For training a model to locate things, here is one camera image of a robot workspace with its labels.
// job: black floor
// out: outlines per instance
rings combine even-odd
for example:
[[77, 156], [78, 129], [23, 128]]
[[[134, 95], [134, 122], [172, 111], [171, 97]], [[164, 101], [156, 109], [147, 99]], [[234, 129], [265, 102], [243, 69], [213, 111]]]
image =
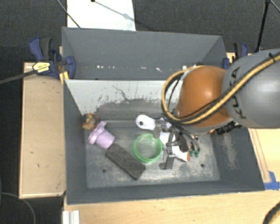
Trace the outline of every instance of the black floor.
[[[280, 7], [280, 0], [273, 0]], [[265, 0], [133, 0], [137, 30], [212, 34], [223, 37], [227, 51], [233, 42], [256, 48]], [[61, 45], [66, 16], [55, 0], [0, 0], [0, 79], [21, 73], [33, 59], [28, 41], [50, 36]], [[280, 14], [270, 6], [262, 48], [280, 48]], [[21, 81], [0, 85], [0, 171], [2, 190], [18, 193], [21, 133]], [[61, 223], [61, 198], [29, 200], [38, 224]], [[0, 224], [33, 223], [29, 208], [4, 196]]]

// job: purple toy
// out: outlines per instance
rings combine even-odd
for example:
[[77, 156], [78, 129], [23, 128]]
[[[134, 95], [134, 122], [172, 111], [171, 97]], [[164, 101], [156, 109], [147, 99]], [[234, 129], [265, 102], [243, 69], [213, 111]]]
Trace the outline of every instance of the purple toy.
[[114, 142], [115, 137], [105, 130], [105, 125], [107, 123], [104, 121], [99, 122], [98, 126], [91, 132], [88, 137], [88, 142], [90, 144], [96, 143], [104, 149], [108, 149]]

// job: white paper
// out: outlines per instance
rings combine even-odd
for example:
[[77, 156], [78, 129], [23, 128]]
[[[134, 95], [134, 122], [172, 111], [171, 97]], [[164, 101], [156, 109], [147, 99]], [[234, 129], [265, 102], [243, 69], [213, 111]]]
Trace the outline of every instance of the white paper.
[[[67, 0], [67, 11], [82, 28], [135, 31], [132, 0]], [[67, 17], [70, 28], [76, 24]]]

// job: black eraser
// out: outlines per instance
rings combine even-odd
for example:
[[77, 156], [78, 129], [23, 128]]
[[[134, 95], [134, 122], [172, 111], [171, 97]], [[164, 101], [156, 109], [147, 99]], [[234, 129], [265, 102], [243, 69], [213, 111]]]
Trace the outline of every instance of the black eraser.
[[134, 180], [138, 180], [145, 170], [145, 166], [142, 163], [138, 162], [118, 144], [111, 145], [105, 155]]

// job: white plastic object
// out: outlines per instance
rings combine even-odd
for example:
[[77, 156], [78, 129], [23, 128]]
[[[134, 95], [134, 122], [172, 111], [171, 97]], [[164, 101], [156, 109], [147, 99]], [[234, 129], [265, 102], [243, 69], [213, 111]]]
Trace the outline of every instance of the white plastic object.
[[179, 146], [172, 146], [172, 153], [176, 156], [176, 158], [188, 162], [190, 160], [189, 152], [183, 153]]
[[91, 132], [88, 137], [88, 142], [90, 144], [96, 143], [97, 145], [101, 146], [104, 149], [108, 149], [111, 144], [114, 142], [114, 135], [108, 132], [105, 129], [105, 125], [107, 123], [104, 121], [100, 121], [98, 126]]
[[[155, 119], [152, 119], [152, 118], [148, 117], [145, 114], [141, 114], [141, 115], [139, 115], [136, 118], [136, 125], [140, 129], [154, 130], [154, 128], [155, 128]], [[166, 122], [166, 127], [170, 128], [171, 124]]]

